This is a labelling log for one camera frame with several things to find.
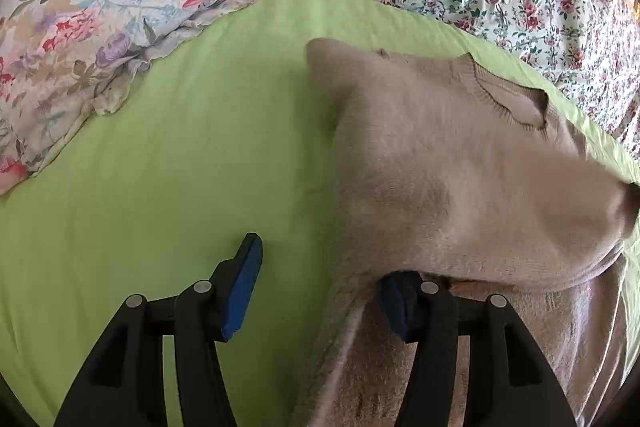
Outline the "beige knit sweater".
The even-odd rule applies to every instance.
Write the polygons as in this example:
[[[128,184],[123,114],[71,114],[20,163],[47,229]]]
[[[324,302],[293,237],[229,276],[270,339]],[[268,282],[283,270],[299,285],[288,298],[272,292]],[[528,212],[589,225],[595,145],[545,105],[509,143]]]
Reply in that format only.
[[[331,288],[296,426],[389,426],[413,347],[378,281],[416,271],[506,296],[589,426],[623,384],[624,243],[639,189],[591,159],[550,102],[471,55],[425,58],[333,39],[306,46],[332,157]]]

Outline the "pastel floral pillow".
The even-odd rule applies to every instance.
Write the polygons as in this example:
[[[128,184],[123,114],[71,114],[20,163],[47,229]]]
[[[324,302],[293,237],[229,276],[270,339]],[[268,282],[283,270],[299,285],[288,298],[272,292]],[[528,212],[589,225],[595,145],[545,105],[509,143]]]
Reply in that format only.
[[[40,173],[134,77],[256,0],[1,0],[1,187]]]

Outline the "green bed sheet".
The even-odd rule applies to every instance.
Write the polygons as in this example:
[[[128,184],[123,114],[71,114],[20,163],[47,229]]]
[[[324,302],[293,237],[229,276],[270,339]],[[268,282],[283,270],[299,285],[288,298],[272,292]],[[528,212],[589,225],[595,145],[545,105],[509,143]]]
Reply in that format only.
[[[242,329],[218,348],[242,426],[290,420],[328,288],[326,137],[305,44],[331,37],[422,56],[471,53],[542,89],[590,154],[639,165],[536,70],[498,46],[370,0],[258,0],[156,61],[111,116],[1,199],[1,373],[40,426],[122,302],[177,295],[245,234],[265,246]]]

